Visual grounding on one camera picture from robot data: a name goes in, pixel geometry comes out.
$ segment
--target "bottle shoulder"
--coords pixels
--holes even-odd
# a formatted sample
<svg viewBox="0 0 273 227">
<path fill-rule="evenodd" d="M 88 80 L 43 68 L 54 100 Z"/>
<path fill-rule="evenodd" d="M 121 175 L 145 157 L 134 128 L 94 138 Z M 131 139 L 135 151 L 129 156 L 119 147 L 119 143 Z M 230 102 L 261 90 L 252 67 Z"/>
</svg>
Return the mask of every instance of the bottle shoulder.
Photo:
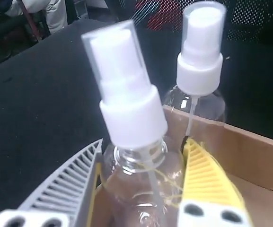
<svg viewBox="0 0 273 227">
<path fill-rule="evenodd" d="M 178 86 L 169 90 L 163 104 L 174 109 L 190 113 L 192 98 L 181 91 Z M 226 103 L 218 90 L 198 99 L 195 115 L 214 121 L 225 121 Z"/>
</svg>

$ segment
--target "yellow plastic part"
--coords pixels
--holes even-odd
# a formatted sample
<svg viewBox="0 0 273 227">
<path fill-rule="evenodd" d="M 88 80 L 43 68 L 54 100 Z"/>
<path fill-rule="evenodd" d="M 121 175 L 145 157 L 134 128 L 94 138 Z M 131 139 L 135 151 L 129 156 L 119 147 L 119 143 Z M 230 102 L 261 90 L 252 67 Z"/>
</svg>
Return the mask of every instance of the yellow plastic part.
<svg viewBox="0 0 273 227">
<path fill-rule="evenodd" d="M 182 200 L 204 201 L 244 210 L 244 200 L 219 163 L 189 138 L 183 155 L 187 160 Z"/>
</svg>

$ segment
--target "white object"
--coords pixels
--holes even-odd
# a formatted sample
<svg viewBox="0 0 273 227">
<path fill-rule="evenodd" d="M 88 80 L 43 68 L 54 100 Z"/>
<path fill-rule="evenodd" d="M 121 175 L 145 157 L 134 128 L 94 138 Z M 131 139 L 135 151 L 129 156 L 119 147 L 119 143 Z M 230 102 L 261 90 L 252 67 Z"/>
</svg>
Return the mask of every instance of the white object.
<svg viewBox="0 0 273 227">
<path fill-rule="evenodd" d="M 243 210 L 191 200 L 180 203 L 177 223 L 177 227 L 253 227 Z"/>
<path fill-rule="evenodd" d="M 177 57 L 177 86 L 191 96 L 206 96 L 220 83 L 220 53 L 226 8 L 215 1 L 184 10 L 182 50 Z"/>
<path fill-rule="evenodd" d="M 29 13 L 45 11 L 46 22 L 51 34 L 68 25 L 65 0 L 24 0 L 23 2 Z M 23 14 L 18 0 L 12 1 L 10 9 L 5 14 L 10 17 Z"/>
<path fill-rule="evenodd" d="M 5 210 L 0 213 L 0 227 L 69 227 L 69 217 L 62 213 Z"/>
<path fill-rule="evenodd" d="M 162 138 L 167 122 L 133 21 L 84 34 L 82 40 L 102 95 L 100 109 L 112 143 L 138 149 Z"/>
</svg>

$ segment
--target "black mesh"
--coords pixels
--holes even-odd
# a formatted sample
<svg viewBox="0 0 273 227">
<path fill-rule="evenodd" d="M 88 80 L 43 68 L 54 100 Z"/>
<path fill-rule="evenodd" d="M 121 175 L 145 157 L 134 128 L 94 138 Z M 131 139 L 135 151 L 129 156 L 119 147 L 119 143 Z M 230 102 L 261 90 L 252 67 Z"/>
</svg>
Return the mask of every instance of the black mesh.
<svg viewBox="0 0 273 227">
<path fill-rule="evenodd" d="M 181 31 L 185 7 L 198 0 L 106 0 L 120 20 L 133 19 L 151 30 Z M 229 40 L 258 42 L 273 25 L 273 0 L 218 0 L 227 9 L 225 36 Z"/>
</svg>

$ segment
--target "red fabric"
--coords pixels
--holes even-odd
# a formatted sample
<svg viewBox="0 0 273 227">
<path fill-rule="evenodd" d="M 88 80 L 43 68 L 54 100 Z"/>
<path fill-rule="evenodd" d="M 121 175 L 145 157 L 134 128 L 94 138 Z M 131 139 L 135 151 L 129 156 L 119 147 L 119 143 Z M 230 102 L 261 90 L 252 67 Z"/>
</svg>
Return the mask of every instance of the red fabric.
<svg viewBox="0 0 273 227">
<path fill-rule="evenodd" d="M 140 0 L 135 4 L 135 9 L 140 10 L 153 0 Z M 151 30 L 162 30 L 164 25 L 172 25 L 174 30 L 182 29 L 183 10 L 175 0 L 154 0 L 158 3 L 158 9 L 150 16 L 147 28 Z"/>
</svg>

